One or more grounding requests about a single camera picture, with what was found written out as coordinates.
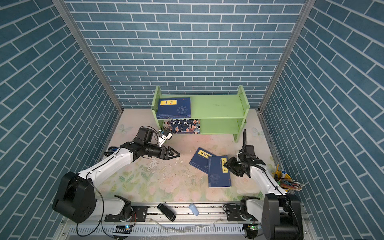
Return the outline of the blue book yellow label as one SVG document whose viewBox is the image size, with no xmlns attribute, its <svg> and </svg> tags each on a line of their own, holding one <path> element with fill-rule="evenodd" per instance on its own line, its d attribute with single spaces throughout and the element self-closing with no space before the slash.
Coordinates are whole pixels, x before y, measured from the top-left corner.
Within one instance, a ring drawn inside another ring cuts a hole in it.
<svg viewBox="0 0 384 240">
<path fill-rule="evenodd" d="M 158 119 L 190 119 L 191 98 L 160 99 L 156 117 Z"/>
</svg>

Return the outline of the illustrated cartoon cover book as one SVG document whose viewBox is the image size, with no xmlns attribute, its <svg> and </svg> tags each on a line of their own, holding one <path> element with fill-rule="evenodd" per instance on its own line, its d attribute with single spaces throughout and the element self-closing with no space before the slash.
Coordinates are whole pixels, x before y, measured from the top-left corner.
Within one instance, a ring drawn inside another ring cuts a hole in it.
<svg viewBox="0 0 384 240">
<path fill-rule="evenodd" d="M 200 120 L 197 119 L 165 120 L 163 122 L 163 129 L 173 134 L 199 135 L 200 128 Z"/>
</svg>

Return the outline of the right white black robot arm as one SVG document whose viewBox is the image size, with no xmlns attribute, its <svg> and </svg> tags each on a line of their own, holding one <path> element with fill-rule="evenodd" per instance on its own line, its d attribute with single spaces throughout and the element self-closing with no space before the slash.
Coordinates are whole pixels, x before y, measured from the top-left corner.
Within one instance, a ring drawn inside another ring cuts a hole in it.
<svg viewBox="0 0 384 240">
<path fill-rule="evenodd" d="M 264 195 L 263 201 L 257 197 L 243 197 L 240 216 L 247 221 L 259 221 L 267 240 L 304 239 L 299 198 L 287 193 L 264 166 L 250 145 L 243 145 L 237 156 L 224 164 L 235 176 L 247 175 L 255 181 Z"/>
</svg>

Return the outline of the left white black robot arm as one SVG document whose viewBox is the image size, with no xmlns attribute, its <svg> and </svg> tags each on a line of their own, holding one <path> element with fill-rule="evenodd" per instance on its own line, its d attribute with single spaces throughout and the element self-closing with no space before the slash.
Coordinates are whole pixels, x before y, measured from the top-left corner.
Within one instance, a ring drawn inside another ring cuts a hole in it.
<svg viewBox="0 0 384 240">
<path fill-rule="evenodd" d="M 117 222 L 129 222 L 133 218 L 132 203 L 115 195 L 106 199 L 99 193 L 99 186 L 121 168 L 143 156 L 161 160 L 178 158 L 180 153 L 164 143 L 173 134 L 167 130 L 156 131 L 142 126 L 131 142 L 110 147 L 108 157 L 78 173 L 68 172 L 59 183 L 52 208 L 55 212 L 80 224 L 88 218 L 111 217 Z"/>
</svg>

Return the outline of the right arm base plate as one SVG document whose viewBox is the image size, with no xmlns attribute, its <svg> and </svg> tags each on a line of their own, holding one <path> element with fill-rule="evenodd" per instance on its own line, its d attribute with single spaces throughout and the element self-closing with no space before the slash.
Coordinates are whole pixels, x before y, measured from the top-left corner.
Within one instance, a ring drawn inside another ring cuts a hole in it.
<svg viewBox="0 0 384 240">
<path fill-rule="evenodd" d="M 259 204 L 238 205 L 228 203 L 222 206 L 228 222 L 260 221 L 263 214 L 263 206 Z"/>
</svg>

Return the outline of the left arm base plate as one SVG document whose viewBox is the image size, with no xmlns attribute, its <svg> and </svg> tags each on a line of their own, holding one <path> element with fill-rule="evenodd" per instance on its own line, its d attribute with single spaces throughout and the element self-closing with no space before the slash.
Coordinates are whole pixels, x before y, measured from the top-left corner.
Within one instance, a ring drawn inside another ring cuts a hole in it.
<svg viewBox="0 0 384 240">
<path fill-rule="evenodd" d="M 131 206 L 124 208 L 118 215 L 106 215 L 106 223 L 144 222 L 146 220 L 148 206 Z"/>
</svg>

